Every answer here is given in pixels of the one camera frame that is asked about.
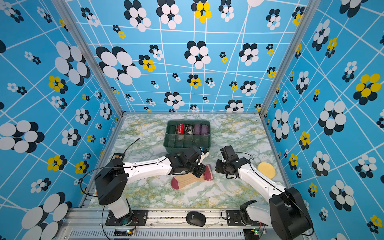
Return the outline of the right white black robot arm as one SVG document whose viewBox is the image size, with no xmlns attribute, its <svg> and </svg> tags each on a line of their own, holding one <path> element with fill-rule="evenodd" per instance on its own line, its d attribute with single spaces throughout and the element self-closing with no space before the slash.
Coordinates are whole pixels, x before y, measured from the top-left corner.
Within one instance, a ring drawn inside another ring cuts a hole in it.
<svg viewBox="0 0 384 240">
<path fill-rule="evenodd" d="M 256 223 L 271 226 L 282 240 L 293 240 L 314 230 L 302 195 L 293 187 L 287 189 L 262 174 L 246 158 L 239 158 L 232 146 L 221 149 L 222 160 L 217 160 L 216 172 L 227 179 L 240 179 L 253 187 L 267 202 L 264 207 L 251 200 L 240 207 L 240 219 L 243 225 Z"/>
</svg>

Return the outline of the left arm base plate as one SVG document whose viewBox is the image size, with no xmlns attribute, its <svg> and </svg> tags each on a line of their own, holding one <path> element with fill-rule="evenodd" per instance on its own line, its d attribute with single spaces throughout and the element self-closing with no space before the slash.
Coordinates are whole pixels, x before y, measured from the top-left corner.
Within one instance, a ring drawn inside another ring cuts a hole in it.
<svg viewBox="0 0 384 240">
<path fill-rule="evenodd" d="M 148 213 L 148 210 L 131 210 L 128 215 L 118 219 L 109 210 L 105 224 L 106 226 L 145 226 Z"/>
</svg>

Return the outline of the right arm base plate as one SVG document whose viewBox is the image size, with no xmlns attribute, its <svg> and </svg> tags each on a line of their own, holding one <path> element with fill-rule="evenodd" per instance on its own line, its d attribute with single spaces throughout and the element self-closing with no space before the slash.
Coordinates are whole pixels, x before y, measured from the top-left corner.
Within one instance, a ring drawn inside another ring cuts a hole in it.
<svg viewBox="0 0 384 240">
<path fill-rule="evenodd" d="M 227 221 L 229 227 L 266 227 L 271 224 L 270 214 L 268 211 L 251 209 L 242 210 L 223 210 L 221 218 Z"/>
</svg>

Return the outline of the beige purple striped sock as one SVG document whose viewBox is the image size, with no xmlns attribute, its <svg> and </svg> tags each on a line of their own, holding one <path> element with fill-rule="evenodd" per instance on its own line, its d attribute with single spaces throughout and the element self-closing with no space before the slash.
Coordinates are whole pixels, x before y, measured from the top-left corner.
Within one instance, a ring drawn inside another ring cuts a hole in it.
<svg viewBox="0 0 384 240">
<path fill-rule="evenodd" d="M 171 181 L 171 187 L 175 190 L 180 190 L 188 185 L 196 182 L 212 181 L 214 179 L 211 165 L 208 164 L 202 176 L 196 177 L 189 173 L 187 175 L 175 176 Z"/>
</svg>

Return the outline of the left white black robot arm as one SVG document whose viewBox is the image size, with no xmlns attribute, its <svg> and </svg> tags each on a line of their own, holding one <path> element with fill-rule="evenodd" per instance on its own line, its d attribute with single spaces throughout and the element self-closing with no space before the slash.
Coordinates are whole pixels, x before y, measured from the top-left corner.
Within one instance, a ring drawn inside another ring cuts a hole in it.
<svg viewBox="0 0 384 240">
<path fill-rule="evenodd" d="M 123 197 L 127 184 L 155 176 L 192 174 L 201 177 L 206 171 L 203 160 L 209 151 L 203 147 L 190 147 L 182 153 L 169 153 L 164 157 L 140 163 L 112 159 L 96 176 L 97 197 L 101 206 L 107 206 L 116 219 L 130 218 L 131 207 Z"/>
</svg>

